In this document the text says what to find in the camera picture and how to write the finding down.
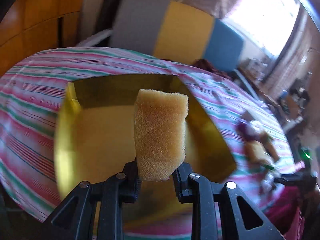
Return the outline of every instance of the yellow container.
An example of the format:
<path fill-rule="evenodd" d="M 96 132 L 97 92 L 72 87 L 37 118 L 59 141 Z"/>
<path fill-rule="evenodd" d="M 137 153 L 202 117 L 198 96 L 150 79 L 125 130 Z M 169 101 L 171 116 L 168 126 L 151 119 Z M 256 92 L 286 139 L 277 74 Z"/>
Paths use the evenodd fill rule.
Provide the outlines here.
<path fill-rule="evenodd" d="M 81 181 L 105 181 L 135 158 L 133 105 L 139 89 L 189 96 L 186 162 L 214 182 L 224 180 L 236 163 L 220 132 L 176 76 L 129 74 L 68 83 L 55 132 L 54 165 L 60 198 Z M 126 228 L 166 218 L 190 208 L 176 198 L 173 181 L 147 181 L 137 203 L 123 206 Z"/>

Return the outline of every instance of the sponge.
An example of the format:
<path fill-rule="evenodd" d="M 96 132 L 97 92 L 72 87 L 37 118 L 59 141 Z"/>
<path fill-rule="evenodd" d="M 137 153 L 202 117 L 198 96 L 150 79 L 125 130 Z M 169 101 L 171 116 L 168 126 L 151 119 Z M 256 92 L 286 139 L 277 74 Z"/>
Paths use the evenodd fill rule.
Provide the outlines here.
<path fill-rule="evenodd" d="M 140 89 L 134 143 L 141 180 L 167 180 L 185 159 L 188 96 Z"/>

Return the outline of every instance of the screw head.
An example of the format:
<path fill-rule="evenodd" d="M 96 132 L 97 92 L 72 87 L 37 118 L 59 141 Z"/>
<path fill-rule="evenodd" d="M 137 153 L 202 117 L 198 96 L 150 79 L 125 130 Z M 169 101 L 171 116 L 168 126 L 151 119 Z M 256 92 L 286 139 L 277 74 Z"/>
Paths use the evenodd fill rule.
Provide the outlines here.
<path fill-rule="evenodd" d="M 227 187 L 230 188 L 230 189 L 234 189 L 237 187 L 237 184 L 233 181 L 228 181 L 227 182 Z"/>
<path fill-rule="evenodd" d="M 192 178 L 192 179 L 199 179 L 200 178 L 200 175 L 198 174 L 198 173 L 191 173 L 190 175 L 190 178 Z"/>
<path fill-rule="evenodd" d="M 80 188 L 86 188 L 89 186 L 89 182 L 87 181 L 81 181 L 79 184 Z"/>
<path fill-rule="evenodd" d="M 117 179 L 124 179 L 125 178 L 125 173 L 123 172 L 119 172 L 117 175 L 116 175 Z"/>

